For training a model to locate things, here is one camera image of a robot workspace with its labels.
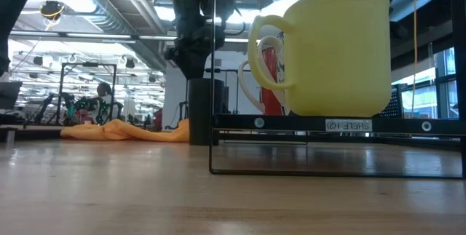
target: white mug handle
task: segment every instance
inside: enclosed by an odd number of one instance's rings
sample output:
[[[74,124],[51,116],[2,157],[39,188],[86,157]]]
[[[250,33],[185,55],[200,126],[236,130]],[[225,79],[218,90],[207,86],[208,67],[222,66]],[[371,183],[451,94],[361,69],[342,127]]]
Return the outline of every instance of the white mug handle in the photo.
[[[246,97],[249,99],[249,101],[258,109],[262,112],[262,114],[265,113],[265,105],[255,99],[252,94],[249,92],[249,89],[246,87],[245,83],[245,76],[244,76],[244,68],[245,66],[249,64],[249,61],[245,60],[241,63],[240,67],[238,68],[238,81],[240,82],[240,86],[242,91],[245,93]]]
[[[271,75],[269,69],[267,68],[267,65],[265,63],[264,56],[262,55],[262,50],[265,44],[270,44],[273,45],[275,48],[275,55],[277,56],[278,59],[278,65],[283,65],[283,43],[275,38],[274,36],[266,36],[264,37],[258,45],[258,51],[260,52],[258,54],[259,58],[259,65],[261,66],[261,70],[264,72],[265,76],[271,80],[274,81],[273,76]],[[246,83],[244,80],[244,67],[245,65],[249,64],[248,60],[245,60],[243,63],[241,63],[240,67],[238,68],[238,80],[240,82],[240,86],[242,91],[245,93],[246,97],[249,99],[249,101],[262,113],[265,112],[265,105],[255,99],[252,94],[249,92],[248,88],[246,87]],[[277,98],[278,102],[282,105],[285,106],[285,92],[283,90],[272,90],[274,93],[274,96]]]

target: mug handle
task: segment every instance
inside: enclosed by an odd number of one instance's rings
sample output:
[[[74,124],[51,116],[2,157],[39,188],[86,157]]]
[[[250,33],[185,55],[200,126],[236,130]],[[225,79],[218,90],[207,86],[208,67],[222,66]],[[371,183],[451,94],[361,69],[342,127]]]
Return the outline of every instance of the mug handle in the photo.
[[[285,33],[290,33],[293,31],[293,26],[284,20],[282,17],[278,17],[275,15],[270,15],[266,17],[257,16],[254,19],[253,26],[249,33],[249,41],[248,41],[248,59],[249,59],[249,66],[250,71],[254,75],[256,81],[266,89],[289,89],[291,88],[295,82],[294,81],[286,81],[285,83],[277,83],[275,81],[271,81],[267,79],[264,72],[261,69],[261,65],[258,61],[258,49],[257,49],[257,40],[259,35],[259,30],[264,25],[273,25],[279,29],[281,29]],[[279,49],[280,45],[275,43],[276,41],[271,40],[271,44],[275,49]]]
[[[275,81],[264,59],[263,51],[264,51],[265,44],[272,45],[275,49],[275,57],[277,59],[277,71],[278,71],[280,69],[279,65],[283,64],[283,59],[282,59],[283,43],[274,36],[265,36],[264,38],[261,39],[258,45],[259,65],[261,66],[261,69],[264,72],[265,77],[270,81]],[[277,98],[278,102],[282,106],[285,106],[285,103],[286,103],[285,92],[283,90],[272,90],[272,93]]]
[[[265,112],[265,105],[255,99],[252,94],[249,92],[249,89],[246,87],[245,78],[244,78],[244,68],[249,64],[249,61],[245,60],[241,63],[240,67],[238,68],[238,80],[240,81],[240,86],[242,91],[245,93],[246,97],[249,101],[264,114]]]

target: yellow fabric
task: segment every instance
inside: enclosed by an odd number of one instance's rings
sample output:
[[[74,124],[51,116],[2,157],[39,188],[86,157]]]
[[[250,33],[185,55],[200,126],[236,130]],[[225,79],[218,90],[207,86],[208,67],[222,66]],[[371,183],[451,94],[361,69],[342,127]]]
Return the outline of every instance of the yellow fabric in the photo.
[[[184,119],[172,132],[149,132],[126,124],[119,119],[103,125],[76,125],[61,131],[62,138],[78,140],[151,140],[159,142],[188,142],[189,120]]]

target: yellow mug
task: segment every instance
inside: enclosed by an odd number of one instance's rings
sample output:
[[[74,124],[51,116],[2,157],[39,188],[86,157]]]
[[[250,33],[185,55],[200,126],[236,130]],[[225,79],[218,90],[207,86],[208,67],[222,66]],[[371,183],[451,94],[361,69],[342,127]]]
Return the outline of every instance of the yellow mug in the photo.
[[[284,89],[301,116],[370,117],[391,97],[388,0],[301,0],[284,17],[256,17],[248,59],[264,88]],[[259,29],[285,33],[285,83],[267,79],[258,61]]]

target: black cylinder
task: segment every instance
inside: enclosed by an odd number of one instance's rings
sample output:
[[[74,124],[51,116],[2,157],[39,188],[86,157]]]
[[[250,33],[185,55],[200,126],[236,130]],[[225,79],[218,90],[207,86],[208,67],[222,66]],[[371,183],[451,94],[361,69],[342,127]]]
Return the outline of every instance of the black cylinder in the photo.
[[[207,146],[210,143],[210,79],[188,81],[189,144]],[[214,83],[214,113],[220,113],[224,99],[224,82]],[[213,136],[214,145],[218,138]]]

